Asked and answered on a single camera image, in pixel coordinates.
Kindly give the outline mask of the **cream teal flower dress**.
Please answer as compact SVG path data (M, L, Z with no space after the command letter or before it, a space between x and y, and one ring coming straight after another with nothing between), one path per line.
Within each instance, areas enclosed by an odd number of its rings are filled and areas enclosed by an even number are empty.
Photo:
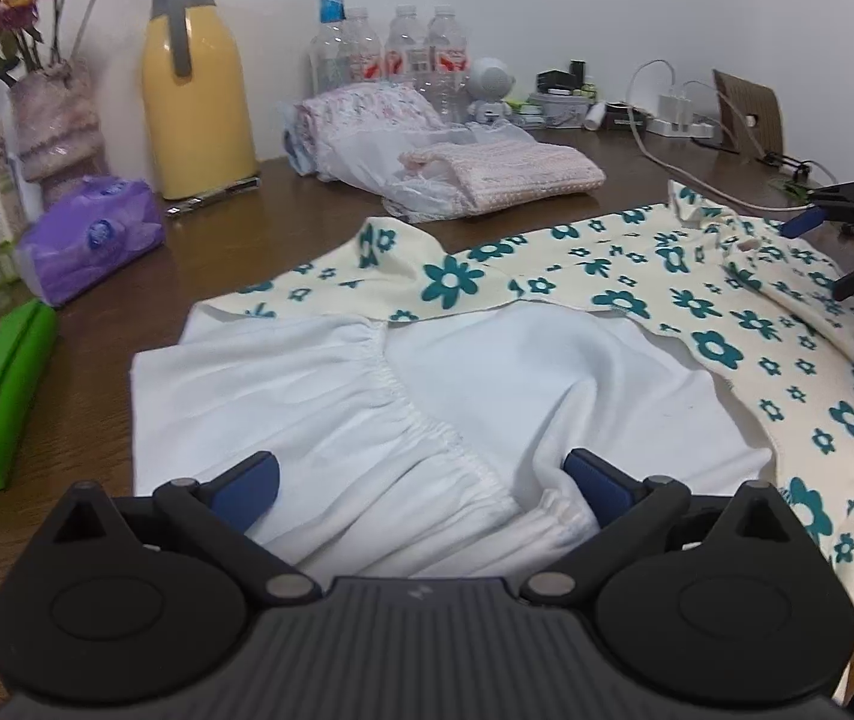
M662 205L451 254L371 218L192 307L132 364L134 488L260 450L251 538L317 582L525 577L599 532L585 449L700 494L769 481L854 603L854 298L777 223Z

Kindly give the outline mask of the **white charger adapter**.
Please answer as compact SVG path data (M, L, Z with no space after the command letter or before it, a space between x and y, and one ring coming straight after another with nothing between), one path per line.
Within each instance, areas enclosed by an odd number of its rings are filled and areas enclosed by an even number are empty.
M692 124L692 101L684 93L660 94L656 117L671 127L687 128Z

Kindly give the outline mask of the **white power strip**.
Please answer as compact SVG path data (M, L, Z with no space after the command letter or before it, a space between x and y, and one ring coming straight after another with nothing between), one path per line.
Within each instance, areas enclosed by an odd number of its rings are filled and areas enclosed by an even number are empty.
M661 138L681 138L681 140L713 140L715 127L712 122L671 122L661 117L651 117L646 121L646 133Z

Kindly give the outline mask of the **dark green flat box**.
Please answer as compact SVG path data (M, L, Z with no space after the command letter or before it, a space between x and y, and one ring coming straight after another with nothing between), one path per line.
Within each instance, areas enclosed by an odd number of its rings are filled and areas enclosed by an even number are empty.
M635 127L639 132L643 132L646 122L648 122L648 114L644 110L624 103L608 104L604 112L603 128L625 132L630 127Z

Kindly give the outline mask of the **white small tube bottle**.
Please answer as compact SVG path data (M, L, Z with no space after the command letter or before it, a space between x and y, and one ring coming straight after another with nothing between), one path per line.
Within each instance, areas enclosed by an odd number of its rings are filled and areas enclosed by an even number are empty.
M599 128L604 124L606 109L607 106L604 101L598 101L589 108L588 114L586 114L585 120L583 121L583 128L586 132L598 132Z

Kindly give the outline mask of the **green white small boxes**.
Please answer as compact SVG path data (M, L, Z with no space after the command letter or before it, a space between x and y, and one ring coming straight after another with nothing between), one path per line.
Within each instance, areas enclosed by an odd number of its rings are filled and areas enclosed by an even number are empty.
M546 117L544 111L539 104L530 103L529 101L510 101L511 120L514 125L524 128L525 130L537 130L537 128L546 128Z

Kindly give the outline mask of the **pink striped folded garment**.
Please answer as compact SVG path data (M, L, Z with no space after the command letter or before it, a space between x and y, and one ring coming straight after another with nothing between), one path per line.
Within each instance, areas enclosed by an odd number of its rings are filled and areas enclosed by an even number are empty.
M589 193L606 174L578 149L500 140L402 153L395 201L411 218L482 216L537 200Z

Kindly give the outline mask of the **yellow thermos jug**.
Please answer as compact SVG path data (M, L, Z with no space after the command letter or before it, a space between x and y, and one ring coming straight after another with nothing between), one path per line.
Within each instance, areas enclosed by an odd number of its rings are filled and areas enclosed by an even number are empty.
M170 218L259 185L241 55L215 0L152 0L142 98Z

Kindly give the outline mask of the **pink fuzzy vase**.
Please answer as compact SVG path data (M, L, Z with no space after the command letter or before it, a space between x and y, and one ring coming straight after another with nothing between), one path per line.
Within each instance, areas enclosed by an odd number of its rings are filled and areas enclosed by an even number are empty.
M8 92L20 172L40 188L43 208L83 177L107 172L93 80L83 62L34 70Z

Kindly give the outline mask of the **right plastic water bottle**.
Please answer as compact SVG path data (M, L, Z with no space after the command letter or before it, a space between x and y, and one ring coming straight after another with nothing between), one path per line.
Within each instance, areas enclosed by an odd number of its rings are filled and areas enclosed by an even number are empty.
M445 122L459 124L463 117L463 93L468 75L468 38L448 5L436 5L427 32L430 67L430 101Z

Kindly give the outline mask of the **plastic water bottle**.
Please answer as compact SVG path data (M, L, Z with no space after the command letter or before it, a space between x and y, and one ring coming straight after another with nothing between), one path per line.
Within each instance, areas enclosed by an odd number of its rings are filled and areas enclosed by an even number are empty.
M468 38L448 5L436 5L427 32L430 67L430 101L445 122L459 124L463 117L463 93L468 75Z
M397 5L385 44L386 76L394 83L424 93L429 84L430 55L427 30L415 5Z
M383 78L383 46L371 26L368 10L353 7L345 10L345 46L349 49L350 81L376 83Z

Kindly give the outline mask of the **pink floral folded garment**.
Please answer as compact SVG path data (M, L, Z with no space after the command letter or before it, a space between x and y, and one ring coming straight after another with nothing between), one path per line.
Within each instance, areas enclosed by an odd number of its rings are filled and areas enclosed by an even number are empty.
M355 133L404 130L438 132L440 115L412 86L404 83L353 83L285 106L283 148L298 176L319 172L319 145Z

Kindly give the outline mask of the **middle plastic water bottle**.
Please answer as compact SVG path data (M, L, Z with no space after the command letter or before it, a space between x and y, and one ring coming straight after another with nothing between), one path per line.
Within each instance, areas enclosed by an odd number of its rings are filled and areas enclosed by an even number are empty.
M429 84L430 55L427 30L415 5L397 5L385 44L386 76L394 83L424 93Z

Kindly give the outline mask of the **blue label glass bottle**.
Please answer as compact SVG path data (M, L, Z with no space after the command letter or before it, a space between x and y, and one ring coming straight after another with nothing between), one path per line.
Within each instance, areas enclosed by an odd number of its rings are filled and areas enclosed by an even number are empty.
M344 0L319 0L319 28L311 41L310 62L314 93L328 93L350 83Z

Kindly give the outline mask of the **left plastic water bottle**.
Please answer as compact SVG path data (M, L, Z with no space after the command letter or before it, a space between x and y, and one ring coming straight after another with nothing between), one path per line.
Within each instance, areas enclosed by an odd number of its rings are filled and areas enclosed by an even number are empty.
M371 26L368 10L353 7L345 10L345 46L349 49L350 81L376 83L383 78L383 46Z

